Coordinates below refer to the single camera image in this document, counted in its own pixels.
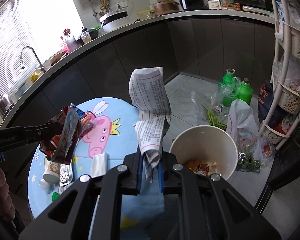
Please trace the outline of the person's left hand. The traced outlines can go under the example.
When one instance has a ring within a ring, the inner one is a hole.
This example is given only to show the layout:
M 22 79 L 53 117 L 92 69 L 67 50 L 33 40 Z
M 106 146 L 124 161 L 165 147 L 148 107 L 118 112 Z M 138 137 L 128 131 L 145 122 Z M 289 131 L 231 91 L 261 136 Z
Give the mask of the person's left hand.
M 6 182 L 5 174 L 0 168 L 0 217 L 7 222 L 15 218 L 15 207 L 9 195 L 9 191 L 10 188 Z

